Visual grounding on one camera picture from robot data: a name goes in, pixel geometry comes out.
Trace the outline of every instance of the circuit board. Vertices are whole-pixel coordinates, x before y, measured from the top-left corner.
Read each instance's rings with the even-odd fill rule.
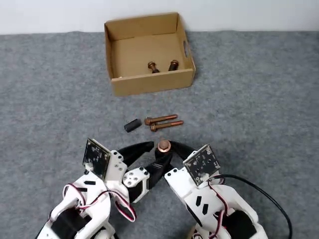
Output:
[[[94,139],[88,138],[83,158],[83,165],[90,163],[93,173],[104,180],[108,169],[111,152]]]
[[[209,144],[183,162],[196,186],[207,181],[218,169],[219,163]]]

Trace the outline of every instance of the black cable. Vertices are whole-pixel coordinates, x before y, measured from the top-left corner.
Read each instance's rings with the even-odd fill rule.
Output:
[[[244,183],[247,183],[249,186],[255,188],[256,190],[258,190],[259,192],[261,192],[262,194],[264,194],[273,204],[275,204],[275,206],[281,211],[281,213],[284,215],[284,217],[286,218],[287,220],[287,223],[288,223],[288,227],[289,227],[289,236],[288,236],[288,239],[292,239],[293,238],[293,225],[290,221],[290,218],[289,216],[287,215],[287,213],[285,212],[285,210],[279,205],[279,203],[273,199],[272,196],[270,196],[268,193],[266,193],[264,190],[262,190],[260,187],[258,187],[256,184],[253,184],[252,182],[242,178],[242,177],[239,177],[239,176],[236,176],[236,175],[232,175],[232,174],[220,174],[220,175],[216,175],[214,176],[213,178],[215,179],[218,179],[218,178],[234,178],[234,179],[237,179],[239,181],[242,181]]]

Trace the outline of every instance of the white wall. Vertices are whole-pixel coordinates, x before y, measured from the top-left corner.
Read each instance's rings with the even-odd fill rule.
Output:
[[[192,31],[319,30],[319,0],[0,0],[0,34],[96,32],[109,19],[169,11]]]

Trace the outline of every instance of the black cylinder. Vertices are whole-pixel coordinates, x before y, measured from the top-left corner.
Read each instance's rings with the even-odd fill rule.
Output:
[[[126,125],[124,125],[124,129],[126,130],[127,133],[133,131],[134,129],[140,127],[142,125],[142,122],[140,119],[135,119]]]

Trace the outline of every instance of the box handle hole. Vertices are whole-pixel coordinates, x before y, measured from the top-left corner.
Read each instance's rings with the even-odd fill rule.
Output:
[[[184,54],[186,57],[188,57],[188,44],[186,41],[183,41],[183,47],[184,47]]]

